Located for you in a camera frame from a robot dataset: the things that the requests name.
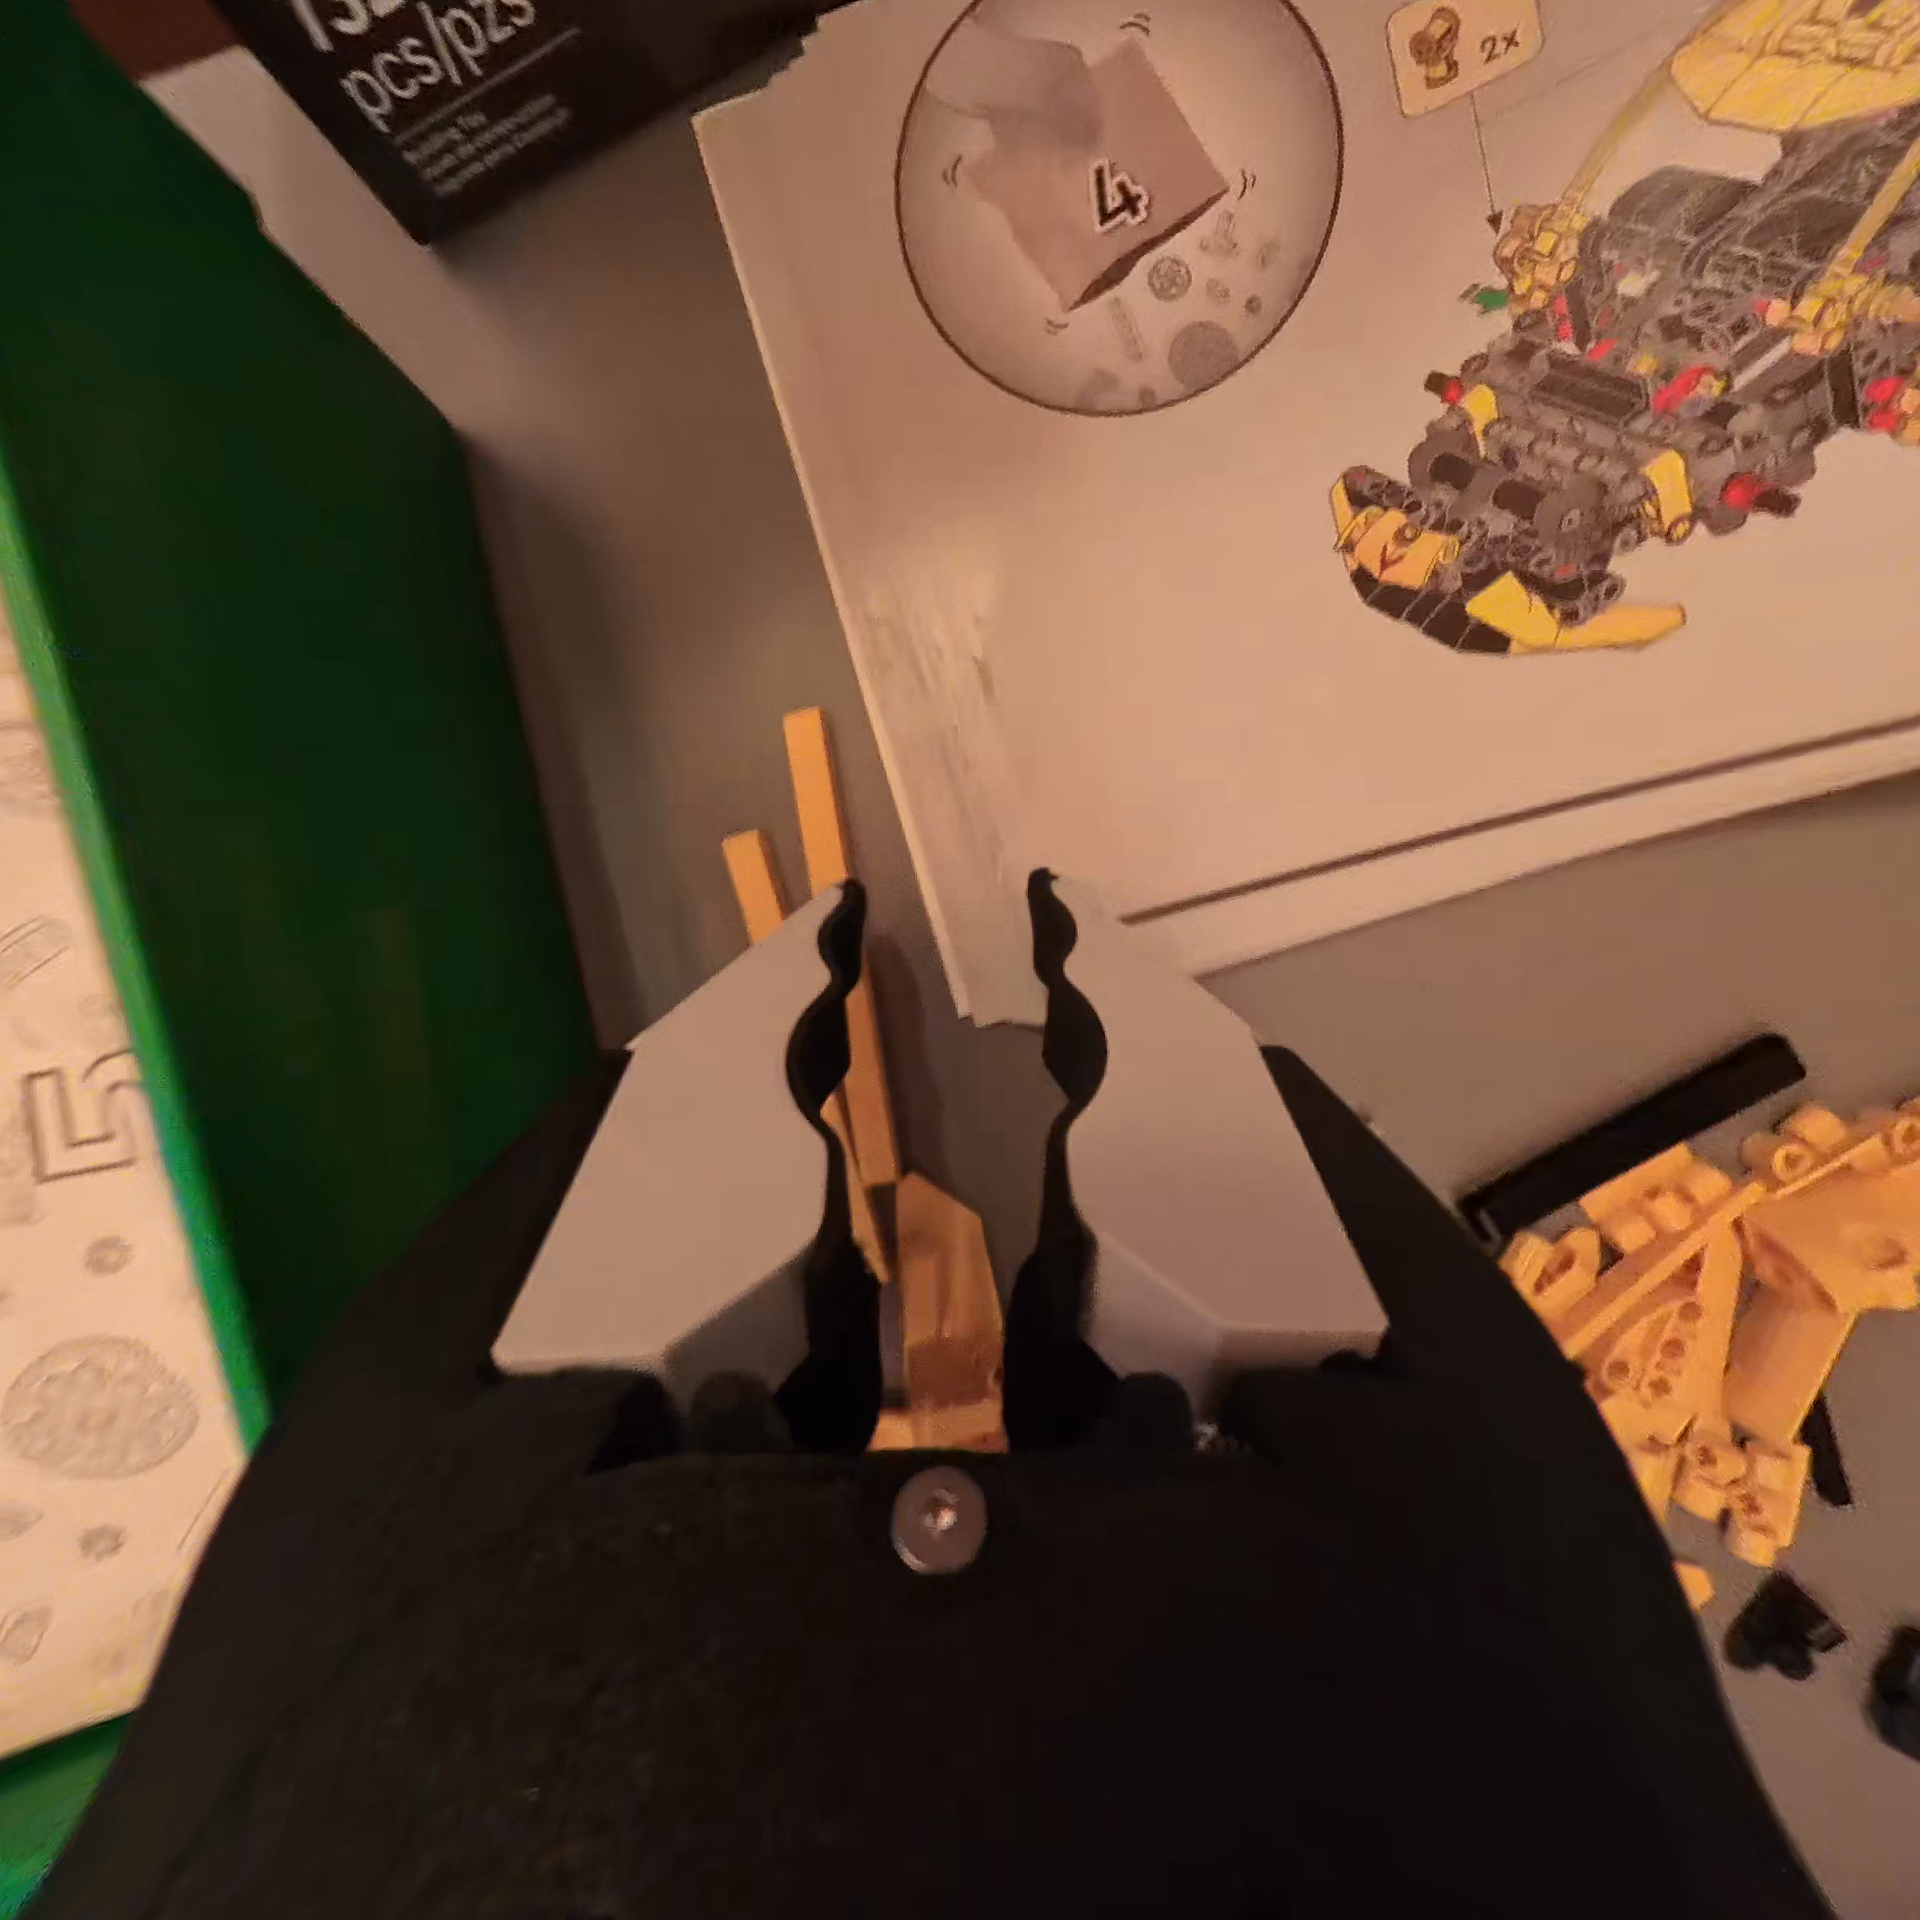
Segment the open instruction booklet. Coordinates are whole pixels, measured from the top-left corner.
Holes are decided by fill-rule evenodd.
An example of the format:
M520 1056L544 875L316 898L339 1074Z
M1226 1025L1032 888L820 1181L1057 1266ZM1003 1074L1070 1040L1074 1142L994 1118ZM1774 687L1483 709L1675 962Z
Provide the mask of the open instruction booklet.
M956 1008L1915 770L1915 6L851 6L696 137Z

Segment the pile of yellow brick parts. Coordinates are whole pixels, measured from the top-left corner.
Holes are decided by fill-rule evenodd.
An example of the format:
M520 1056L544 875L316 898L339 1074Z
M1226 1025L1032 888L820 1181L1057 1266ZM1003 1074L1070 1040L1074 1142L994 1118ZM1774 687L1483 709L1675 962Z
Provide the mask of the pile of yellow brick parts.
M1804 1431L1857 1331L1915 1311L1918 1102L1806 1104L1724 1171L1678 1144L1516 1234L1500 1266L1574 1361L1658 1522L1774 1570L1812 1481Z

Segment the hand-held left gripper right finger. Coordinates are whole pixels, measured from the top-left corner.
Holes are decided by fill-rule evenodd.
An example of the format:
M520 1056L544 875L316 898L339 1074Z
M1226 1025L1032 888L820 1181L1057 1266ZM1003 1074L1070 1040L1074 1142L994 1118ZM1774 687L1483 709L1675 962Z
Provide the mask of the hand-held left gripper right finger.
M1007 1387L1375 1355L1386 1311L1249 1022L1079 880L1027 880L1046 993L1040 1225L1007 1311Z

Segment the green storage bin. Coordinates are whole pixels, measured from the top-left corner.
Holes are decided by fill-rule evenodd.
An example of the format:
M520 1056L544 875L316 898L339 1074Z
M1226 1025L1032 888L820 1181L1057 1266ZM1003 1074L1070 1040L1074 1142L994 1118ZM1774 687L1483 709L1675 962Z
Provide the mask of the green storage bin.
M4 619L249 1466L593 1019L449 422L70 6L3 214ZM4 1759L4 1915L144 1698Z

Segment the white printed paper bag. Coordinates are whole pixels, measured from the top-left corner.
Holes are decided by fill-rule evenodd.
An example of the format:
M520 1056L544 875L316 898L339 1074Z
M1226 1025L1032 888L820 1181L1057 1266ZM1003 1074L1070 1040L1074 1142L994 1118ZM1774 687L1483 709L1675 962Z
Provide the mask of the white printed paper bag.
M3 625L3 1757L144 1698L248 1466Z

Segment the grey desk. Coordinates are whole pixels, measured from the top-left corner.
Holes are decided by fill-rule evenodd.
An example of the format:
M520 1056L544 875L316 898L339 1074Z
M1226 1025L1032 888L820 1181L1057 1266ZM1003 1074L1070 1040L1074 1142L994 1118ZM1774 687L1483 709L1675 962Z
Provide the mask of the grey desk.
M1010 1283L1057 1087L954 1011L686 122L433 255L259 62L146 82L268 237L468 440L603 1040L739 957L723 842L803 878L782 718L830 715L897 1123ZM1915 1093L1915 779L1746 817L1214 976L1451 1199L1746 1033L1838 1114Z

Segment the black toy car box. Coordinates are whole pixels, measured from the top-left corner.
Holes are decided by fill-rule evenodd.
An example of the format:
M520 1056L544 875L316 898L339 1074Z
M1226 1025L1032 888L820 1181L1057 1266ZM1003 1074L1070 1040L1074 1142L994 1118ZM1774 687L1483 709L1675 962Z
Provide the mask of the black toy car box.
M833 3L218 3L418 246L796 49Z

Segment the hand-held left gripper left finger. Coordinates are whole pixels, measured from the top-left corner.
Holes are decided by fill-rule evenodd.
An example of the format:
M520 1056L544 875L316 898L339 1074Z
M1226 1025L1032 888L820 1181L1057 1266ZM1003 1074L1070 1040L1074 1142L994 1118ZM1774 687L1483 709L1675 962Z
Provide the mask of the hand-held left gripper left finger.
M782 1413L878 1413L881 1283L828 1123L849 1079L866 898L835 883L630 1045L497 1333L504 1377L719 1377Z

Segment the long yellow brick beam assembly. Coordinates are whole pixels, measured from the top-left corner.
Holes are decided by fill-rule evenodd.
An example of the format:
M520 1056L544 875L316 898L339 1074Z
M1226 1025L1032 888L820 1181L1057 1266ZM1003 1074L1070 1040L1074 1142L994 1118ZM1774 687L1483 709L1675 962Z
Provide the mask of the long yellow brick beam assembly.
M808 895L856 878L849 817L823 709L784 718L784 759L801 825ZM788 920L766 833L723 845L739 917L753 945ZM987 1232L978 1215L907 1171L881 1033L871 952L849 997L849 1069L823 1121L849 1159L852 1237L881 1283L882 1331L902 1336L899 1385L886 1394L876 1450L1003 1454L1003 1323Z

